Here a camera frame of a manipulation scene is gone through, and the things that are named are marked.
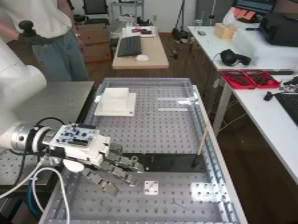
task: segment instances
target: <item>mouse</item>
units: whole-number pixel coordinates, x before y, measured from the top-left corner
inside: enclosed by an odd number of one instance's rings
[[[137,61],[149,61],[149,57],[148,57],[148,55],[145,55],[145,54],[140,54],[140,55],[136,57],[136,60],[137,60]]]

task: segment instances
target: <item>optical breadboard table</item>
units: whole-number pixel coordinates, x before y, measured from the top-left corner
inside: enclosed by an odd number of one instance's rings
[[[133,117],[93,116],[107,87],[128,87],[137,94]],[[124,146],[124,153],[137,157],[140,162],[143,156],[152,155],[149,163],[155,163],[163,155],[194,158],[209,121],[197,88],[189,79],[107,78],[85,123],[97,126],[101,134]],[[71,223],[248,223],[216,136],[210,126],[208,128],[200,156],[204,168],[194,168],[192,172],[156,172],[156,167],[144,163],[147,171],[132,173],[139,179],[136,187],[99,171],[101,177],[120,188],[116,197],[104,193],[80,173],[64,170]],[[157,183],[157,195],[145,194],[147,181]],[[40,223],[59,224],[64,220],[65,206],[57,185]]]
[[[44,117],[57,117],[65,122],[76,122],[84,117],[84,105],[88,102],[93,82],[49,82],[47,88],[16,109],[16,115],[24,122],[36,123]],[[56,121],[44,124],[60,127]],[[36,156],[27,156],[21,179],[28,176],[36,166]],[[10,189],[16,181],[21,164],[21,156],[14,155],[7,149],[0,152],[0,188]],[[47,188],[51,182],[51,172],[43,172],[37,190]]]

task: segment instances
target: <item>wire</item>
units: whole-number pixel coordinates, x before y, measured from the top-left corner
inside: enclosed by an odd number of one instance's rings
[[[32,181],[29,181],[29,184],[28,184],[27,201],[28,201],[29,210],[31,210],[32,214],[35,215],[36,218],[39,218],[40,215],[39,215],[37,211],[35,210],[33,203],[32,203]]]
[[[40,124],[41,124],[44,121],[47,121],[47,120],[56,120],[56,121],[59,121],[63,125],[65,125],[65,123],[64,123],[64,121],[63,121],[61,119],[59,119],[59,118],[56,118],[56,117],[45,117],[45,118],[43,118],[43,119],[36,123],[35,126],[40,125]]]
[[[242,114],[238,118],[236,118],[232,122],[229,122],[229,123],[225,125],[225,127],[220,129],[220,131],[222,131],[222,130],[224,130],[230,124],[233,124],[236,121],[238,121],[245,115],[246,115],[246,113]]]
[[[23,170],[24,170],[24,166],[25,166],[27,152],[28,152],[28,148],[25,148],[25,151],[24,151],[23,156],[21,156],[21,167],[20,167],[20,170],[19,170],[19,174],[17,174],[16,181],[14,183],[14,186],[16,186],[16,184],[19,183],[19,181],[21,179],[21,174],[23,174]]]
[[[10,149],[10,152],[14,154],[14,155],[16,155],[16,156],[23,156],[24,155],[24,152],[21,153],[21,152],[16,152],[15,150],[12,150],[12,149]],[[32,155],[35,155],[35,153],[27,153],[25,154],[27,156],[32,156]]]
[[[61,176],[60,172],[56,169],[51,168],[51,167],[41,168],[33,175],[32,190],[33,190],[33,196],[35,196],[36,204],[37,204],[40,210],[44,212],[44,209],[41,207],[41,204],[40,204],[40,201],[39,201],[39,198],[37,198],[36,189],[35,189],[36,177],[37,177],[39,173],[43,172],[44,170],[53,171],[57,174],[57,176],[59,176],[60,185],[61,185],[61,192],[63,192],[63,198],[64,198],[65,209],[67,209],[67,224],[69,224],[71,223],[71,212],[69,212],[69,205],[68,205],[68,198],[67,198],[67,193],[65,193],[65,188],[64,188],[63,176]]]
[[[4,194],[0,195],[0,199],[6,198],[14,191],[16,191],[21,187],[21,185],[31,179],[32,175],[39,170],[43,163],[44,163],[44,157],[40,159],[40,162],[37,163],[37,165],[36,165],[35,169],[32,170],[32,172],[29,173],[29,175],[10,191],[7,191]]]

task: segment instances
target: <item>keyboard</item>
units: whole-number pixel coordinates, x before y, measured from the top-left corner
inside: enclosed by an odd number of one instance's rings
[[[125,37],[120,41],[119,57],[137,56],[143,53],[141,37]]]
[[[293,121],[298,125],[298,94],[296,93],[278,93],[276,97],[286,110]]]

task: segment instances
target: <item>black object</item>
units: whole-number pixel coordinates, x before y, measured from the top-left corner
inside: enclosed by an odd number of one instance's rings
[[[83,9],[87,15],[108,14],[107,0],[84,0]]]
[[[256,11],[257,15],[265,16],[268,13],[273,12],[276,4],[277,0],[234,0],[232,6]]]
[[[125,37],[120,41],[119,57],[136,56],[143,53],[141,37]]]
[[[65,125],[65,123],[63,122],[61,119],[59,119],[59,118],[56,118],[56,117],[45,117],[45,118],[43,118],[43,119],[35,124],[35,126],[39,126],[39,125],[40,125],[44,121],[47,121],[47,120],[55,120],[55,121],[60,122],[63,125]]]
[[[137,24],[139,26],[152,26],[151,20],[148,19],[147,21],[144,21],[140,16],[137,17]]]
[[[151,30],[141,30],[141,34],[149,35],[149,34],[152,34],[152,31]]]
[[[265,101],[270,101],[273,99],[273,96],[274,96],[273,93],[272,92],[268,92],[266,93],[266,96],[264,97],[264,100]]]
[[[174,29],[172,30],[173,39],[177,41],[181,41],[181,39],[188,39],[188,32],[184,30],[184,11],[185,11],[185,0],[182,0],[176,26]],[[178,30],[178,22],[181,16],[182,16],[182,22],[181,22],[181,28]]]
[[[276,97],[293,121],[298,125],[298,94],[278,93],[276,94]]]
[[[284,85],[297,85],[298,84],[298,77],[296,77],[292,81],[285,82]]]
[[[298,47],[298,20],[290,13],[270,13],[261,22],[260,31],[270,44]]]
[[[172,48],[172,53],[173,53],[173,58],[177,60],[178,59],[178,51],[176,48]]]
[[[23,37],[36,36],[36,31],[33,30],[33,23],[29,20],[24,20],[19,23],[19,27],[23,31]]]
[[[248,30],[248,31],[256,31],[256,30],[258,30],[258,28],[246,28],[245,30]]]
[[[236,62],[242,63],[244,65],[249,65],[252,62],[252,58],[236,54],[230,49],[221,52],[221,60],[228,66],[233,66]]]
[[[76,23],[81,23],[85,22],[88,20],[88,16],[80,15],[80,14],[75,14],[73,15],[73,19]]]

